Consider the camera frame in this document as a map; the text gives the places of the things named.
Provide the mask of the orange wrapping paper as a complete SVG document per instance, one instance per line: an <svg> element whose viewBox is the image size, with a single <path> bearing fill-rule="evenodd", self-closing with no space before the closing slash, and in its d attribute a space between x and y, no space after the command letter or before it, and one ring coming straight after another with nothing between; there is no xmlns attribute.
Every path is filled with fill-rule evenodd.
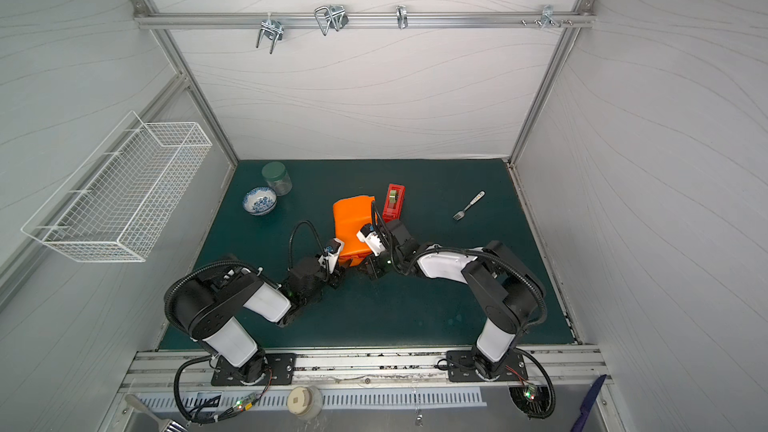
<svg viewBox="0 0 768 432"><path fill-rule="evenodd" d="M357 233L371 223L374 200L373 196L360 195L339 200L333 205L335 237L344 243L340 260L347 266L360 265L372 253L369 246L357 237Z"/></svg>

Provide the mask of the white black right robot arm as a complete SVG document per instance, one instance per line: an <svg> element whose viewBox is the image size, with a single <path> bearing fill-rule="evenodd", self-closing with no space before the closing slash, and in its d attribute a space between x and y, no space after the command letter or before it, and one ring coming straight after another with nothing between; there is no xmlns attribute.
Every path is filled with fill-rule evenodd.
<svg viewBox="0 0 768 432"><path fill-rule="evenodd" d="M407 230L364 225L356 239L371 251L373 270L404 276L442 279L466 285L485 315L485 323L468 353L451 352L443 368L453 381L494 382L522 354L515 350L528 330L548 318L546 290L538 278L500 241L484 247L459 248L420 244Z"/></svg>

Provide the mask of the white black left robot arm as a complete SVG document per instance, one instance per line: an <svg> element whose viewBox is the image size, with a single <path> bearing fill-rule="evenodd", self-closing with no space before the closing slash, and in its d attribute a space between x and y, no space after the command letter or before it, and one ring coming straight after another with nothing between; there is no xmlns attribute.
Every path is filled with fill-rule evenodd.
<svg viewBox="0 0 768 432"><path fill-rule="evenodd" d="M267 322L286 327L326 287L337 288L345 267L336 258L306 257L277 283L262 268L233 258L203 266L173 283L164 295L169 323L218 359L232 381L260 381L271 367L264 349L245 330L237 315L248 310Z"/></svg>

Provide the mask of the red tape dispenser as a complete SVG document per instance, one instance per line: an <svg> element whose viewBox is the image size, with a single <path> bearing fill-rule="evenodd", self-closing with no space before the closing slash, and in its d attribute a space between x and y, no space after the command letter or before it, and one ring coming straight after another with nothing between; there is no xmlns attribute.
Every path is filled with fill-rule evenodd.
<svg viewBox="0 0 768 432"><path fill-rule="evenodd" d="M385 222L399 220L404 205L405 187L398 184L390 184L387 190L382 217Z"/></svg>

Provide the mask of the blue white ceramic bowl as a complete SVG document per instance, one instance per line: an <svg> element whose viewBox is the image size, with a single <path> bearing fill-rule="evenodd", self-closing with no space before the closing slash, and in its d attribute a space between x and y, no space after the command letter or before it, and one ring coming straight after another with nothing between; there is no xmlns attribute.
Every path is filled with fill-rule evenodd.
<svg viewBox="0 0 768 432"><path fill-rule="evenodd" d="M266 186L256 187L246 193L242 200L243 209L253 216L264 216L277 205L275 191Z"/></svg>

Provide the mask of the green lidded glass jar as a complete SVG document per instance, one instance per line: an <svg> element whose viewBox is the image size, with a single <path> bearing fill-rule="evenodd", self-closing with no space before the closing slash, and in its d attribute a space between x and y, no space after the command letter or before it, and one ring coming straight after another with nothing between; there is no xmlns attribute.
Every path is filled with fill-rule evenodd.
<svg viewBox="0 0 768 432"><path fill-rule="evenodd" d="M269 162L262 167L261 172L264 180L277 196L285 196L291 192L293 183L287 167L282 162Z"/></svg>

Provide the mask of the round white puck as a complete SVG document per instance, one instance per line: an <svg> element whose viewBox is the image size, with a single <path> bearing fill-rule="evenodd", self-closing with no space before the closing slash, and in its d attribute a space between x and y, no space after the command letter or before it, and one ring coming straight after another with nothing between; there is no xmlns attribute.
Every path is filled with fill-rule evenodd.
<svg viewBox="0 0 768 432"><path fill-rule="evenodd" d="M311 420L323 408L324 397L315 386L299 386L292 389L287 397L288 411L301 420Z"/></svg>

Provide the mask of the metal u-bolt clamp middle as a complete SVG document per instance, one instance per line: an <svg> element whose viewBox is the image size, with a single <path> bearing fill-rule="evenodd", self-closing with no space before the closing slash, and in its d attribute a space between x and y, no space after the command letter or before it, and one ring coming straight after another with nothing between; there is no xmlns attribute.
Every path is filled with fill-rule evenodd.
<svg viewBox="0 0 768 432"><path fill-rule="evenodd" d="M345 7L337 4L317 7L314 18L323 36L327 36L331 30L339 32L349 23Z"/></svg>

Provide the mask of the metal u-bolt clamp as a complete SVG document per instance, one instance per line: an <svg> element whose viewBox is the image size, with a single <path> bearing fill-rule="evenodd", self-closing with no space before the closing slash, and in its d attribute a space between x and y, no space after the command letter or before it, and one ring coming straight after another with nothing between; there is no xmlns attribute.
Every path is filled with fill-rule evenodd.
<svg viewBox="0 0 768 432"><path fill-rule="evenodd" d="M283 36L284 27L282 23L268 16L260 24L256 48L259 48L262 44L269 43L269 54L273 54L277 43L283 39Z"/></svg>
<svg viewBox="0 0 768 432"><path fill-rule="evenodd" d="M349 23L345 7L337 4L317 7L314 18L323 36L327 36L331 30L339 32Z"/></svg>

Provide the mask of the metal u-bolt clamp left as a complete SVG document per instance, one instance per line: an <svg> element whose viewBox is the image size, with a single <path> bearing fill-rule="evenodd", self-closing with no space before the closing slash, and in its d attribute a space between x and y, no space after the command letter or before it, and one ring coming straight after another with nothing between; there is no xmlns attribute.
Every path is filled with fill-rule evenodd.
<svg viewBox="0 0 768 432"><path fill-rule="evenodd" d="M282 23L268 16L260 24L256 48L259 48L262 44L269 43L269 54L273 54L277 43L283 39L283 36L284 27Z"/></svg>

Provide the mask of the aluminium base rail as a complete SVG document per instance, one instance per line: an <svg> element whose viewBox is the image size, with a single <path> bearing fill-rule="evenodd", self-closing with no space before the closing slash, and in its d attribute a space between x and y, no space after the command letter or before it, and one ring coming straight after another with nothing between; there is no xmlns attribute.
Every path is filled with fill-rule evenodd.
<svg viewBox="0 0 768 432"><path fill-rule="evenodd" d="M415 348L297 348L277 349L293 354L288 367L292 383L323 386L384 387L448 384L447 373L437 369L449 347ZM609 370L598 347L590 345L524 345L555 384L587 384ZM139 352L134 356L120 389L154 392L168 390L179 366L201 351Z"/></svg>

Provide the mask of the blue handled tool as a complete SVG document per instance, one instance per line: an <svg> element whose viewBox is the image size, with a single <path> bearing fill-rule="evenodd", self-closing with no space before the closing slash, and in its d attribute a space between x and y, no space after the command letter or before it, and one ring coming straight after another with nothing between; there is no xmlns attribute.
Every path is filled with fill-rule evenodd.
<svg viewBox="0 0 768 432"><path fill-rule="evenodd" d="M607 375L600 375L590 386L588 392L584 396L579 408L579 416L574 421L570 432L583 432L586 423L590 417L591 411L595 406L598 396L601 392L602 386L607 379Z"/></svg>

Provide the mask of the metal bracket clamp right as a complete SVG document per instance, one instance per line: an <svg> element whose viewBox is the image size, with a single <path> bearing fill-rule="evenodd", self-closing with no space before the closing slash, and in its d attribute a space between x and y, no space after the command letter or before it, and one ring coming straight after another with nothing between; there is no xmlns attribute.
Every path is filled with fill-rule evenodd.
<svg viewBox="0 0 768 432"><path fill-rule="evenodd" d="M558 19L552 5L544 6L537 19L531 21L522 19L520 23L523 27L536 27L538 29L562 29L572 25L571 20Z"/></svg>

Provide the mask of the aluminium cross rail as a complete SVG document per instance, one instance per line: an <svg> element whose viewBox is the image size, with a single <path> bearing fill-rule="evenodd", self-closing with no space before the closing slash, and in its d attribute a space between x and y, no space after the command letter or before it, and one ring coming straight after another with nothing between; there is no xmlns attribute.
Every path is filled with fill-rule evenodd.
<svg viewBox="0 0 768 432"><path fill-rule="evenodd" d="M522 19L537 19L534 12L415 12L407 9L406 29L511 29L523 27ZM571 20L567 28L590 28L596 22L593 14L555 11L558 19ZM145 30L252 29L268 16L282 23L286 30L317 30L313 12L304 13L155 13L135 16L134 21ZM348 29L399 30L395 9L385 12L347 12Z"/></svg>

